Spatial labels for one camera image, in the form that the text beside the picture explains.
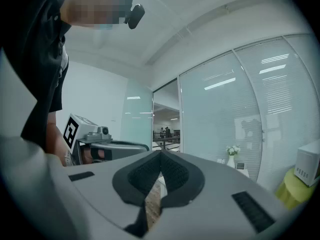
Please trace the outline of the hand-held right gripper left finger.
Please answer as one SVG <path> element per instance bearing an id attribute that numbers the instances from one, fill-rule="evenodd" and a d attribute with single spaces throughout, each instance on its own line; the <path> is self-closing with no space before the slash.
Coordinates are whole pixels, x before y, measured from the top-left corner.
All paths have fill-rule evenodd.
<path id="1" fill-rule="evenodd" d="M 51 238 L 136 238 L 144 224 L 144 206 L 125 203 L 114 189 L 113 178 L 120 169 L 156 155 L 149 151 L 74 167 L 62 167 L 56 156 L 47 155 L 54 205 L 48 235 Z"/>

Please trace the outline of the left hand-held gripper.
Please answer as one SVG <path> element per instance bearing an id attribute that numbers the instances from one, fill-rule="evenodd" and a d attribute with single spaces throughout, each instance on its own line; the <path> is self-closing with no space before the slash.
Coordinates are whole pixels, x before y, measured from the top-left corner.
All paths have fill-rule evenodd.
<path id="1" fill-rule="evenodd" d="M 68 153 L 74 165 L 82 165 L 80 143 L 92 144 L 103 141 L 111 141 L 111 159 L 118 160 L 149 151 L 148 146 L 141 146 L 142 143 L 112 140 L 109 129 L 106 126 L 99 126 L 89 119 L 70 114 L 65 125 L 63 140 L 68 148 Z"/>

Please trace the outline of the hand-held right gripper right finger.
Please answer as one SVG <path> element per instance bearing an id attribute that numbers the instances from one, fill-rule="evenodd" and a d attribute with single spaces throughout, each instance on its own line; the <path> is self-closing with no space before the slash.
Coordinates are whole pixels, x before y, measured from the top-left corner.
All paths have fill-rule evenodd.
<path id="1" fill-rule="evenodd" d="M 225 164 L 177 152 L 204 174 L 201 193 L 188 205 L 164 208 L 149 232 L 149 240 L 282 240 L 303 210 L 288 210 L 274 194 Z M 247 192 L 274 219 L 257 233 L 232 195 Z"/>

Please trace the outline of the person's left forearm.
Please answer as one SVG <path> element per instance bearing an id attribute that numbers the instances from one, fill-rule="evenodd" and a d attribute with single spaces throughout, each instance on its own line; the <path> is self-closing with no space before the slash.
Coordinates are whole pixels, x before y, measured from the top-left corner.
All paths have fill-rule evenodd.
<path id="1" fill-rule="evenodd" d="M 56 112 L 50 112 L 46 125 L 45 151 L 47 154 L 56 155 L 61 164 L 66 167 L 67 146 L 60 130 L 57 127 Z"/>

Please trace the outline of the person's left hand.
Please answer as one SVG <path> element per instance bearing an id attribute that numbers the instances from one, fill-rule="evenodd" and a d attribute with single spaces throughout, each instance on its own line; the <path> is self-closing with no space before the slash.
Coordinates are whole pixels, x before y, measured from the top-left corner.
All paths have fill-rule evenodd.
<path id="1" fill-rule="evenodd" d="M 102 160 L 105 158 L 103 149 L 98 150 L 98 157 Z M 91 149 L 89 147 L 85 147 L 81 150 L 81 158 L 83 164 L 92 164 L 94 162 L 94 159 L 91 155 Z"/>

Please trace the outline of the frosted glass door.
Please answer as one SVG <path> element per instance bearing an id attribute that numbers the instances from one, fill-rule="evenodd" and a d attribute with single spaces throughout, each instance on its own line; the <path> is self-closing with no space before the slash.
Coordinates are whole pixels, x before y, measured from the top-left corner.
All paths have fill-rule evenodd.
<path id="1" fill-rule="evenodd" d="M 121 116 L 120 140 L 152 149 L 153 92 L 134 80 L 126 87 Z"/>

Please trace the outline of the black railing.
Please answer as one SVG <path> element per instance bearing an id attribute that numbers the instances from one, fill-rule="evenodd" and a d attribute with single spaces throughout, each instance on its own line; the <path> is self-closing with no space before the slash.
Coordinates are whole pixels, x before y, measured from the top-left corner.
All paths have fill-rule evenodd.
<path id="1" fill-rule="evenodd" d="M 165 132 L 153 132 L 152 136 L 152 150 L 168 150 L 180 152 L 180 136 L 169 134 L 166 137 Z"/>

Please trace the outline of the white flower bouquet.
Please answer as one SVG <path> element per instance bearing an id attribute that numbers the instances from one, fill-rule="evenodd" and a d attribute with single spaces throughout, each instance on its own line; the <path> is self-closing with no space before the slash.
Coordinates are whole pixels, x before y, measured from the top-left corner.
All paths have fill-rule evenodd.
<path id="1" fill-rule="evenodd" d="M 229 156 L 235 156 L 241 151 L 241 148 L 238 145 L 227 146 L 226 152 Z"/>

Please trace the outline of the green round table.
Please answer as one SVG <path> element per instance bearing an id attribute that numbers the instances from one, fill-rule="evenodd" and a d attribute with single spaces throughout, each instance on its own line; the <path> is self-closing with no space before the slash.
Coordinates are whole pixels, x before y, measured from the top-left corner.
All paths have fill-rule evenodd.
<path id="1" fill-rule="evenodd" d="M 307 186 L 294 174 L 294 167 L 284 176 L 283 181 L 275 192 L 275 196 L 283 202 L 288 210 L 307 202 L 313 195 L 318 183 Z"/>

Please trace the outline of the white window blinds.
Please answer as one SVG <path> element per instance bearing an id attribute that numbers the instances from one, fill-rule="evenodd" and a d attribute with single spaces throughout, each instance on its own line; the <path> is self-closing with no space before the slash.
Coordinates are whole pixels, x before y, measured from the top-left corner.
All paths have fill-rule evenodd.
<path id="1" fill-rule="evenodd" d="M 320 139 L 320 46 L 310 34 L 258 41 L 179 77 L 183 151 L 210 161 L 238 146 L 249 178 L 273 192 L 298 148 Z"/>

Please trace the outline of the white microwave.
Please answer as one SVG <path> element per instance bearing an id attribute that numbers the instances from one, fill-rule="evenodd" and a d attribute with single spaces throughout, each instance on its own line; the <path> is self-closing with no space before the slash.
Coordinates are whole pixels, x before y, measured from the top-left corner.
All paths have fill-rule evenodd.
<path id="1" fill-rule="evenodd" d="M 294 175 L 308 187 L 320 179 L 320 139 L 298 148 Z"/>

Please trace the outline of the person's black clothing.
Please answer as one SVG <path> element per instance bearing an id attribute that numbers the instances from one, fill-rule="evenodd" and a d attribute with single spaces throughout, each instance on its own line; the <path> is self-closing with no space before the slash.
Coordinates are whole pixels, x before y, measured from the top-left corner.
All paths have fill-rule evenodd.
<path id="1" fill-rule="evenodd" d="M 0 44 L 37 103 L 21 137 L 46 148 L 48 114 L 62 109 L 70 25 L 61 20 L 65 0 L 0 0 Z"/>

